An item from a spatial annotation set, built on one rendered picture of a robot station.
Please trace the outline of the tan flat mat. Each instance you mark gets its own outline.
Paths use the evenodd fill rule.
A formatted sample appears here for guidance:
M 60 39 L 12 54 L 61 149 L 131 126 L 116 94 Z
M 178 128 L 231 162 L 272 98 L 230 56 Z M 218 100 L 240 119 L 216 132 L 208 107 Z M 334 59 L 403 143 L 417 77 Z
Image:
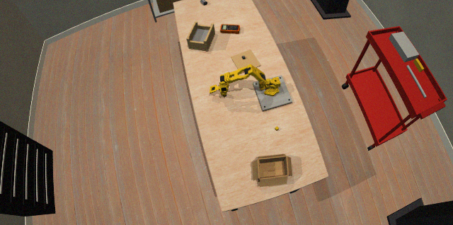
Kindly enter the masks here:
M 243 55 L 245 56 L 245 59 L 242 59 Z M 261 66 L 251 50 L 236 54 L 232 56 L 231 59 L 235 63 L 237 69 L 247 67 L 249 64 L 252 64 L 254 67 Z

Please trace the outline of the orange digital multimeter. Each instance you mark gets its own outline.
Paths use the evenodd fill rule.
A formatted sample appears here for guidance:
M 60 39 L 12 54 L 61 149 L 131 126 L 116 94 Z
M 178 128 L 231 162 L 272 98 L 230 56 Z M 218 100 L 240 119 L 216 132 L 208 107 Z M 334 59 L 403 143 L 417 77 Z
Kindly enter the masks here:
M 240 25 L 221 24 L 220 33 L 239 34 Z

